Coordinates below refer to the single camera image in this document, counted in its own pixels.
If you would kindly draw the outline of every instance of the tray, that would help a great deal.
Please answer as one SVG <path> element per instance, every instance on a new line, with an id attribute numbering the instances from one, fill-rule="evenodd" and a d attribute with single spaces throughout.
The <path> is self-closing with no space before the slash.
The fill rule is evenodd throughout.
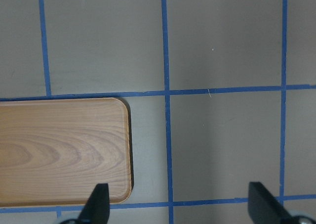
<path id="1" fill-rule="evenodd" d="M 128 118 L 115 98 L 0 102 L 0 206 L 81 205 L 97 183 L 127 199 Z"/>

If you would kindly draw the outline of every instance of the wood grain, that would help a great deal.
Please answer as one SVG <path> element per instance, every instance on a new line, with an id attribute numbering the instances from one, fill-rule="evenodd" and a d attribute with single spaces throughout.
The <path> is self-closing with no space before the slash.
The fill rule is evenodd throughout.
<path id="1" fill-rule="evenodd" d="M 114 98 L 0 102 L 0 206 L 84 204 L 97 183 L 131 193 L 128 110 Z"/>

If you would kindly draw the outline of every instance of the gray floor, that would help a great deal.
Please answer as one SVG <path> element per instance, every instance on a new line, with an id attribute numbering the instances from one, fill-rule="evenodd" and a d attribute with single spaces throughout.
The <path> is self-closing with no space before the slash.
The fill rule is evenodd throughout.
<path id="1" fill-rule="evenodd" d="M 282 196 L 287 208 L 316 217 L 316 0 L 287 0 L 287 90 L 282 3 L 167 0 L 175 224 L 250 224 L 247 203 L 235 198 L 247 197 L 253 180 Z M 132 92 L 123 99 L 131 108 L 135 186 L 124 204 L 162 207 L 127 205 L 111 210 L 109 223 L 169 223 L 161 0 L 44 0 L 44 6 L 53 97 Z M 1 100 L 51 98 L 39 0 L 0 0 L 0 21 Z M 146 91 L 152 96 L 133 93 Z M 0 223 L 55 219 L 54 210 L 0 209 Z"/>

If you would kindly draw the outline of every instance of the wooden board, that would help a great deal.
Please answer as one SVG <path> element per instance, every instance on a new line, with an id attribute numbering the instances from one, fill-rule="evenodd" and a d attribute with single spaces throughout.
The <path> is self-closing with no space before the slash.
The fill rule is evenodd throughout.
<path id="1" fill-rule="evenodd" d="M 81 205 L 132 189 L 126 106 L 114 98 L 0 102 L 0 206 Z"/>

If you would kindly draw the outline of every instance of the brown tray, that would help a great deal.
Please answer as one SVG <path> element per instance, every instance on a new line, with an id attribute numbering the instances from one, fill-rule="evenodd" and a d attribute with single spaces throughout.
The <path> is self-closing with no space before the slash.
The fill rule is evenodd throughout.
<path id="1" fill-rule="evenodd" d="M 0 206 L 81 205 L 132 190 L 129 119 L 114 98 L 0 102 Z"/>

